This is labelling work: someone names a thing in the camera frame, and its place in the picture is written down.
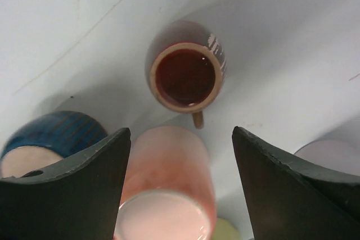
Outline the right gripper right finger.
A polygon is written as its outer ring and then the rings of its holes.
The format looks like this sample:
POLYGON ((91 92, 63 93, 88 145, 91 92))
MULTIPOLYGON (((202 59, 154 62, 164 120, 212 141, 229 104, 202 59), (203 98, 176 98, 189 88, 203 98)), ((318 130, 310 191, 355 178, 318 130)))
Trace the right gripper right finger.
POLYGON ((235 127, 232 143, 255 239, 358 239, 359 177, 235 127))

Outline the dark brown mug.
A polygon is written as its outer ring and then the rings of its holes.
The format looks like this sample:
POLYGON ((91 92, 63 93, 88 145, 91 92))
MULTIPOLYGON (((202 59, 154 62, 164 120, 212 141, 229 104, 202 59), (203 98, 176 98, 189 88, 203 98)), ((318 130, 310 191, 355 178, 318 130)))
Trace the dark brown mug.
POLYGON ((190 114, 204 126, 203 110, 219 95, 226 77, 226 55, 205 26, 178 20, 165 26, 146 54, 145 74, 153 96, 167 109, 190 114))

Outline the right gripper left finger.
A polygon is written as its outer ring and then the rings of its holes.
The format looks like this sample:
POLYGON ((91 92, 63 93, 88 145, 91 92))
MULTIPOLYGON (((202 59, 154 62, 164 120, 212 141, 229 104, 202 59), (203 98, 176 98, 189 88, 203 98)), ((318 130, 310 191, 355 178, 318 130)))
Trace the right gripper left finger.
POLYGON ((1 179, 2 239, 112 239, 131 149, 114 134, 20 178, 1 179))

